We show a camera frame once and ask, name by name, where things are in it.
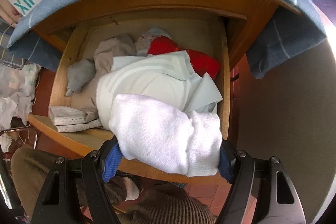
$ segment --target open drawer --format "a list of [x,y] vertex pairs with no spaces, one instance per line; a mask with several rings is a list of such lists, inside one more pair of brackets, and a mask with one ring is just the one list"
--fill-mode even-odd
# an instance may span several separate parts
[[[230,110],[230,68],[223,18],[200,10],[154,9],[105,16],[77,25],[68,40],[60,61],[50,98],[51,106],[76,108],[76,94],[66,97],[67,68],[83,58],[93,58],[99,43],[107,38],[127,33],[135,42],[151,27],[159,27],[183,48],[190,48],[213,56],[221,64],[215,83],[223,101],[218,104],[221,132],[227,139]],[[29,115],[29,122],[68,149],[85,156],[99,149],[113,133],[94,128],[76,133],[58,133],[48,117]],[[226,183],[219,175],[192,177],[167,174],[137,160],[122,159],[119,170],[135,175],[185,183]]]

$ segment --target brown corduroy pants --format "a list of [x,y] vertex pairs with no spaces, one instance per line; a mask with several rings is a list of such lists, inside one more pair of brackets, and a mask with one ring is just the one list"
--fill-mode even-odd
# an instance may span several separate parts
[[[19,148],[11,161],[14,185],[22,206],[31,218],[36,200],[50,168],[57,155],[31,148]],[[85,206],[86,198],[81,179],[76,180],[80,206]],[[126,187],[121,177],[114,177],[105,184],[112,204],[126,199]],[[121,223],[127,224],[212,224],[216,217],[208,206],[191,198],[183,189],[164,184],[148,189],[143,199],[131,205],[125,214],[118,215]]]

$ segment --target metal screw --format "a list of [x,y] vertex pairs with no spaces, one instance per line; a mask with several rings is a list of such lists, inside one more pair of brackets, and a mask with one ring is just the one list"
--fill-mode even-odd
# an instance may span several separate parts
[[278,164],[280,162],[280,160],[277,157],[271,157],[271,161],[275,164]]
[[237,155],[239,156],[239,157],[245,157],[246,156],[246,152],[244,151],[244,150],[238,150],[237,151]]
[[90,152],[90,157],[91,158],[95,158],[99,155],[99,151],[98,150],[93,150]]
[[59,158],[56,159],[57,164],[61,164],[63,161],[64,161],[63,157],[59,157]]

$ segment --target red tile floor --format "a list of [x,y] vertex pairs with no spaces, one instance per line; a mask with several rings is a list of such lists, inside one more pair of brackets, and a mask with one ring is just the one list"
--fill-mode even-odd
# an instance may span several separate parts
[[[231,72],[231,78],[236,76],[238,72],[238,68],[234,68],[234,70]],[[36,102],[33,106],[33,114],[43,116],[48,115],[48,102],[50,99],[51,88],[53,86],[54,78],[55,73],[46,69],[42,69],[40,82],[36,89]],[[232,115],[230,116],[229,139],[236,145],[239,126],[239,80],[231,82],[230,113]],[[50,153],[65,156],[70,159],[75,159],[79,157],[79,155],[56,143],[55,141],[44,135],[42,132],[39,132],[37,148]],[[155,181],[151,179],[142,179],[142,184],[144,185],[145,189],[153,185],[154,182]],[[229,193],[230,185],[188,184],[185,190],[189,193],[191,197],[197,198],[203,204],[206,204],[213,214],[219,215],[221,208],[223,207],[226,197]],[[137,200],[132,202],[124,202],[123,204],[119,205],[118,208],[125,209],[127,206],[136,201]],[[253,196],[250,196],[243,224],[250,224],[252,222],[255,206],[256,199]]]

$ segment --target beige sock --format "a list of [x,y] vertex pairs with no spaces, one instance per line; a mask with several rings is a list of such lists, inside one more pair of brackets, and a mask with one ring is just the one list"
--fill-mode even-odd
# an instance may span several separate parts
[[135,200],[139,197],[140,192],[136,184],[128,177],[123,177],[125,186],[126,186],[126,200]]

